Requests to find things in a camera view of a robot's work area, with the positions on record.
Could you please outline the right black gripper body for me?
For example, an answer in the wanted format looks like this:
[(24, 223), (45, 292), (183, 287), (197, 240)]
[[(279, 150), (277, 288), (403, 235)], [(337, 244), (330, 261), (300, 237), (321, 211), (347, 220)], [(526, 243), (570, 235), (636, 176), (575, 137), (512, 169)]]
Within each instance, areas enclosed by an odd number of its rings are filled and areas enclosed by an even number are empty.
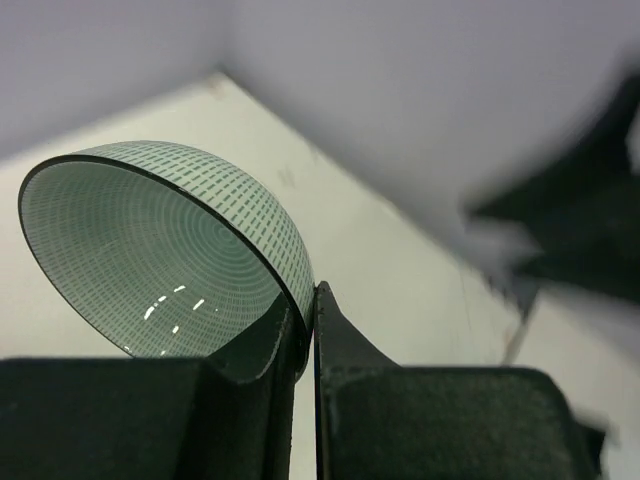
[(515, 223), (540, 248), (513, 274), (639, 301), (639, 68), (629, 68), (583, 132), (541, 168), (465, 208), (468, 219)]

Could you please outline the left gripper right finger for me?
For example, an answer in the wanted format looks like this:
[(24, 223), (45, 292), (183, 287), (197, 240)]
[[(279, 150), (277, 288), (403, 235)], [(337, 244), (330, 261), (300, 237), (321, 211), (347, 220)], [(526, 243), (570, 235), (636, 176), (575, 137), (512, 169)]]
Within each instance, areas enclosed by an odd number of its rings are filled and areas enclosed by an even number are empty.
[(314, 299), (316, 469), (321, 479), (598, 479), (603, 429), (579, 421), (545, 373), (401, 366)]

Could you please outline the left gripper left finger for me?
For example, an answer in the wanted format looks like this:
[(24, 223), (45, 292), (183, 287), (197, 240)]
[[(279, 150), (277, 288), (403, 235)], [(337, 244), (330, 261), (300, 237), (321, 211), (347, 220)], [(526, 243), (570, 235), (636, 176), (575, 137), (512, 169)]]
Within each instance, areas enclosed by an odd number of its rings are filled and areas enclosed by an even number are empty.
[(206, 358), (1, 364), (5, 479), (285, 479), (296, 337), (283, 297)]

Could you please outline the pale green bowl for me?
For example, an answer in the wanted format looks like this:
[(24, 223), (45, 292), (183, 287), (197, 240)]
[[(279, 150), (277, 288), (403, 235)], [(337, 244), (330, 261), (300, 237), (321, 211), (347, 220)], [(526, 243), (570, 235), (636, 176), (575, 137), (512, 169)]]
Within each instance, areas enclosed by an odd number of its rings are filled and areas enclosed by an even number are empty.
[(315, 280), (276, 196), (191, 146), (124, 141), (46, 160), (18, 194), (39, 268), (85, 322), (133, 357), (205, 357), (277, 301), (308, 359)]

